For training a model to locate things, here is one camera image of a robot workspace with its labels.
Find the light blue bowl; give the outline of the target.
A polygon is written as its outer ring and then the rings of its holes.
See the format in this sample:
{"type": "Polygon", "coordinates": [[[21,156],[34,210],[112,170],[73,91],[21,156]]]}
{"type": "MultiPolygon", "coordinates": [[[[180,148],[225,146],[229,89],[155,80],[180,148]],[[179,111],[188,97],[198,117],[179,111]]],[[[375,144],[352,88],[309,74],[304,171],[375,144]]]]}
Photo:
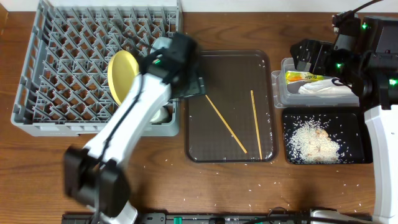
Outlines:
{"type": "Polygon", "coordinates": [[[169,48],[170,44],[172,43],[172,39],[171,38],[167,38],[167,37],[159,37],[157,38],[154,43],[151,45],[151,49],[150,49],[150,55],[153,55],[157,50],[162,49],[162,48],[169,48]]]}

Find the green yellow snack wrapper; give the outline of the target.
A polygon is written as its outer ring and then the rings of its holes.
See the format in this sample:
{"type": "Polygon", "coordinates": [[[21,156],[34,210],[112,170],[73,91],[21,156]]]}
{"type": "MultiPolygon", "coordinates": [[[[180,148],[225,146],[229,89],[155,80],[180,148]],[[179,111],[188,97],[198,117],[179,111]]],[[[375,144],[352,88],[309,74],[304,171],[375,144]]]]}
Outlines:
{"type": "Polygon", "coordinates": [[[324,80],[325,77],[322,75],[314,75],[310,72],[297,72],[297,71],[287,71],[285,73],[286,83],[293,83],[299,81],[305,82],[316,82],[320,80],[324,80]]]}

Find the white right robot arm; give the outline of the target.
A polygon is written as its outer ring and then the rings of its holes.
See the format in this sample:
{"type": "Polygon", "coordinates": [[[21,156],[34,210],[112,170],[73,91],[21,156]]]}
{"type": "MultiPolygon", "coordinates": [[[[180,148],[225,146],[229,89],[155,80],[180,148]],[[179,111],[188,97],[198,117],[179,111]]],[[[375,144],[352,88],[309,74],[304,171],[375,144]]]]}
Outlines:
{"type": "Polygon", "coordinates": [[[359,98],[373,153],[373,223],[397,223],[397,19],[335,14],[336,40],[290,48],[296,70],[339,78],[359,98]]]}

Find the wooden chopstick short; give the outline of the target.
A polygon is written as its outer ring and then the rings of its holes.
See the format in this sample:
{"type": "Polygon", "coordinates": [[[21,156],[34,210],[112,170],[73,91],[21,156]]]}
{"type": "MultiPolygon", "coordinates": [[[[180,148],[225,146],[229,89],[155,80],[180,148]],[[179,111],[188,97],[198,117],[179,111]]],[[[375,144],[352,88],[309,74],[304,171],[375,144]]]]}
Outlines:
{"type": "Polygon", "coordinates": [[[235,134],[235,132],[231,129],[230,125],[228,124],[228,122],[224,119],[223,115],[220,113],[220,111],[217,109],[217,107],[215,106],[215,104],[212,102],[212,100],[210,99],[210,97],[208,95],[205,95],[206,99],[208,100],[208,102],[210,103],[210,105],[212,106],[212,108],[214,109],[215,113],[218,115],[218,117],[220,118],[220,120],[222,121],[222,123],[225,125],[225,127],[227,128],[227,130],[229,131],[229,133],[231,134],[231,136],[233,137],[233,139],[237,142],[237,144],[239,145],[239,147],[241,148],[241,150],[243,151],[243,153],[247,154],[247,150],[246,148],[243,146],[242,142],[239,140],[239,138],[237,137],[237,135],[235,134]]]}

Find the wooden chopstick long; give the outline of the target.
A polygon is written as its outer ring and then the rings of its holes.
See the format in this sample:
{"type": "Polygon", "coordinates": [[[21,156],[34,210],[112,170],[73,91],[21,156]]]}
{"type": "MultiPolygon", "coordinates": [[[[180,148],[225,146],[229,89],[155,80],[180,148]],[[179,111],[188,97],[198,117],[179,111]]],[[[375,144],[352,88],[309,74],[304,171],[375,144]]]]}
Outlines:
{"type": "Polygon", "coordinates": [[[258,151],[259,151],[259,160],[262,160],[261,138],[260,138],[260,134],[259,134],[259,125],[258,125],[258,120],[257,120],[254,91],[250,90],[250,94],[251,94],[251,102],[252,102],[252,112],[253,112],[253,117],[254,117],[254,125],[255,125],[255,130],[256,130],[257,147],[258,147],[258,151]]]}

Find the white napkin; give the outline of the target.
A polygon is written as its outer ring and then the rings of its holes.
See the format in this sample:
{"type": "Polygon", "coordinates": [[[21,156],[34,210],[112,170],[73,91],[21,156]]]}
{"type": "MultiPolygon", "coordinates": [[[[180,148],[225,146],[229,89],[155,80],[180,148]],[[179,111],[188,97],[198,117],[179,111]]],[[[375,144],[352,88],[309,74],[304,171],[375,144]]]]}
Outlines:
{"type": "Polygon", "coordinates": [[[306,95],[352,95],[351,85],[344,85],[338,78],[330,78],[304,84],[298,89],[306,95]]]}

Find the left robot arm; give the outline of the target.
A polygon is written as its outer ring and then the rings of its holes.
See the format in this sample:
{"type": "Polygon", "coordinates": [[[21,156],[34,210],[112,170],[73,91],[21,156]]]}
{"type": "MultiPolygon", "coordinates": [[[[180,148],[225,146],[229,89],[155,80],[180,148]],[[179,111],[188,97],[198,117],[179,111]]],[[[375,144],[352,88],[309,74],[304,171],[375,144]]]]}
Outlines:
{"type": "Polygon", "coordinates": [[[63,156],[65,194],[93,209],[85,223],[134,223],[124,173],[133,149],[150,120],[170,100],[202,95],[197,42],[175,33],[168,47],[144,57],[129,92],[107,125],[82,149],[70,146],[63,156]]]}

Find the white cup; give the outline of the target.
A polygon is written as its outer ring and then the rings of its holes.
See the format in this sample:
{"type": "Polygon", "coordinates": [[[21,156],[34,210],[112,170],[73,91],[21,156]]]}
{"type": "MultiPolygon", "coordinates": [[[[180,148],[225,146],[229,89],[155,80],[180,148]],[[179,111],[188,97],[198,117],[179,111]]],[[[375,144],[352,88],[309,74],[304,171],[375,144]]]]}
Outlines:
{"type": "Polygon", "coordinates": [[[169,118],[169,111],[168,109],[163,106],[159,109],[155,115],[150,120],[151,123],[163,123],[165,120],[169,118]]]}

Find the yellow plate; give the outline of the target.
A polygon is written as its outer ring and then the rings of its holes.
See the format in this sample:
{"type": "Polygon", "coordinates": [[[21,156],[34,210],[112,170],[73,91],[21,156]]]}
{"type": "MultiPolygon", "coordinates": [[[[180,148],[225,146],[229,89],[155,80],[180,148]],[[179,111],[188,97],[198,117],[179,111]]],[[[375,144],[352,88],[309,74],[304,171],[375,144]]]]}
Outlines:
{"type": "Polygon", "coordinates": [[[108,64],[108,85],[115,102],[120,106],[129,93],[139,64],[134,56],[126,50],[115,53],[108,64]]]}

